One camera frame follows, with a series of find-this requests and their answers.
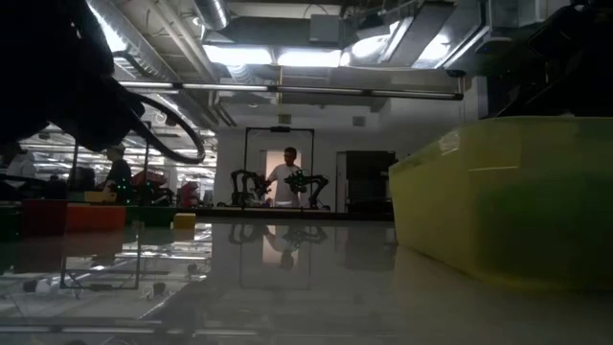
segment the pipe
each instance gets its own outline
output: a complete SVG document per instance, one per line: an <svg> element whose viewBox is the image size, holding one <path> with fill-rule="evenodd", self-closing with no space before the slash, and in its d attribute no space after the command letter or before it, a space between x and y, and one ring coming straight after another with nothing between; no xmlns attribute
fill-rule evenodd
<svg viewBox="0 0 613 345"><path fill-rule="evenodd" d="M202 79L205 81L213 80L214 79L213 76L211 76L209 71L207 71L207 69L198 61L198 59L193 55L193 52L190 49L188 49L188 47L186 47L185 43L183 43L183 41L181 40L181 37L179 37L177 32L174 30L174 28L168 21L168 19L166 19L166 17L162 14L162 11L160 10L160 8L158 8L157 5L155 5L154 1L147 0L147 4L148 4L148 7L151 9L151 11L160 18L160 22L162 23L162 26L164 27L164 29L169 33L174 43L179 47L181 52L190 61L190 63L196 69L196 71L198 71Z"/></svg>
<svg viewBox="0 0 613 345"><path fill-rule="evenodd" d="M319 86L289 86L289 85L239 85L221 83L184 83L184 82L153 82L153 81L119 81L127 88L152 88L160 90L215 90L215 91L244 91L244 92L280 92L280 93L307 93L320 95L384 97L421 100L461 101L462 93L432 92L420 90L385 90L385 89L359 89Z"/></svg>
<svg viewBox="0 0 613 345"><path fill-rule="evenodd" d="M230 23L230 11L224 0L193 0L193 4L208 30L219 31Z"/></svg>
<svg viewBox="0 0 613 345"><path fill-rule="evenodd" d="M217 109L219 111L220 114L222 114L223 116L226 117L226 119L228 119L228 121L230 122L230 125L232 127L236 127L237 123L234 121L234 119L232 118L232 116L230 116L230 114L228 113L228 110L226 110L225 107L223 107L223 105L219 105L219 108Z"/></svg>
<svg viewBox="0 0 613 345"><path fill-rule="evenodd" d="M202 45L196 43L195 39L193 39L192 37L192 32L185 26L183 20L179 18L179 16L176 14L176 11L172 8L172 6L167 0L157 0L157 2L159 5L161 5L164 13L169 16L170 21L172 21L177 27L177 29L179 29L179 33L183 35L183 39L188 42L188 45L192 48L196 57L200 60L200 63L202 63L204 68L207 70L210 76L210 80L205 79L205 81L216 81L215 67L204 53Z"/></svg>

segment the person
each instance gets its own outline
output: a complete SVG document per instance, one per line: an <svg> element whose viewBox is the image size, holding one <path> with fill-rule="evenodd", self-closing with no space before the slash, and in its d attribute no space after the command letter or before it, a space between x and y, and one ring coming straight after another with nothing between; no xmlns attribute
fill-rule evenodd
<svg viewBox="0 0 613 345"><path fill-rule="evenodd" d="M6 175L36 178L34 155L26 149L21 149L18 142L10 142L0 147L3 165L7 165ZM23 181L6 181L13 188L18 189L26 184Z"/></svg>
<svg viewBox="0 0 613 345"><path fill-rule="evenodd" d="M117 202L123 202L126 196L129 194L130 179L132 178L132 170L127 162L124 160L124 145L116 145L106 149L106 158L113 162L111 170L106 176L106 180L103 183L103 189L105 192L116 192Z"/></svg>
<svg viewBox="0 0 613 345"><path fill-rule="evenodd" d="M298 200L298 194L292 192L289 185L285 182L285 179L292 173L295 173L300 169L299 166L294 164L298 152L294 148L287 148L284 150L285 163L278 165L270 173L266 182L268 184L277 181L277 192L275 193L275 206L276 207L299 207L300 202Z"/></svg>

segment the wire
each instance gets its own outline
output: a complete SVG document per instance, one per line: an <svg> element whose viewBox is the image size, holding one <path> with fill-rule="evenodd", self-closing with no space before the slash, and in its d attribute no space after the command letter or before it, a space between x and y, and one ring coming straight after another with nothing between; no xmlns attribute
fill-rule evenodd
<svg viewBox="0 0 613 345"><path fill-rule="evenodd" d="M313 6L317 6L318 8L322 9L322 11L323 11L325 14L329 14L329 13L328 13L328 11L326 11L326 9L325 9L323 6L321 6L321 5L319 5L319 4L309 4L308 6L306 6L305 12L303 13L303 18L306 18L306 17L307 17L307 12L308 12L308 9L310 9L310 8L311 8L311 7L313 7Z"/></svg>
<svg viewBox="0 0 613 345"><path fill-rule="evenodd" d="M173 120L180 127L182 127L183 130L186 131L188 136L192 139L193 143L195 144L197 155L196 157L189 157L181 153L177 153L173 151L172 149L170 149L169 147L167 147L164 143L162 143L162 141L158 137L155 136L155 134L151 132L151 130L147 126L145 126L145 124L141 121L141 119L139 119L136 113L132 111L134 115L132 117L132 120L133 120L132 129L134 129L134 131L138 135L142 136L143 139L147 140L154 148L159 150L160 153L162 153L163 155L165 155L171 160L174 160L180 163L187 163L187 164L199 164L200 162L202 162L202 160L204 160L206 151L204 150L204 145L202 144L202 140L200 140L200 137L198 136L198 134L190 127L190 125L188 125L185 122L185 120L181 118L179 114L170 110L170 108L168 108L167 106L152 100L151 98L145 97L140 94L132 93L132 92L127 92L126 94L129 98L132 98L135 101L150 105L160 110L161 112L166 114L168 119Z"/></svg>

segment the yellow plastic bin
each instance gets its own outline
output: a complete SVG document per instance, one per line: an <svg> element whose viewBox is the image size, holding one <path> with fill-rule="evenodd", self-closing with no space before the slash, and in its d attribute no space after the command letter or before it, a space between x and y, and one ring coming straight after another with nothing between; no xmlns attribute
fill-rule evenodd
<svg viewBox="0 0 613 345"><path fill-rule="evenodd" d="M613 288L613 119L462 126L390 168L397 237L521 288Z"/></svg>
<svg viewBox="0 0 613 345"><path fill-rule="evenodd" d="M195 229L195 214L178 213L174 215L174 229Z"/></svg>

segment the robotic arm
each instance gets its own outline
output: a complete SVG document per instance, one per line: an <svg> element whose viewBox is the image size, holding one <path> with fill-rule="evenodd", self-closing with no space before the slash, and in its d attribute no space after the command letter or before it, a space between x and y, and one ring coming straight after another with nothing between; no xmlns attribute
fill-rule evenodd
<svg viewBox="0 0 613 345"><path fill-rule="evenodd" d="M238 176L242 174L242 191L238 191ZM247 200L251 197L251 194L247 191L247 185L249 179L251 179L255 185L253 191L256 193L257 198L261 198L266 195L270 190L268 190L268 184L266 183L266 179L258 175L255 172L249 172L244 169L240 169L237 171L233 171L230 174L232 178L232 186L234 191L232 192L232 204L235 206L242 206L246 204Z"/></svg>
<svg viewBox="0 0 613 345"><path fill-rule="evenodd" d="M306 193L307 185L311 183L317 185L315 191L313 191L311 196L308 198L308 206L311 209L317 209L317 196L329 183L329 180L322 175L306 176L304 175L302 170L298 170L295 173L291 174L284 181L289 185L289 188L293 193Z"/></svg>

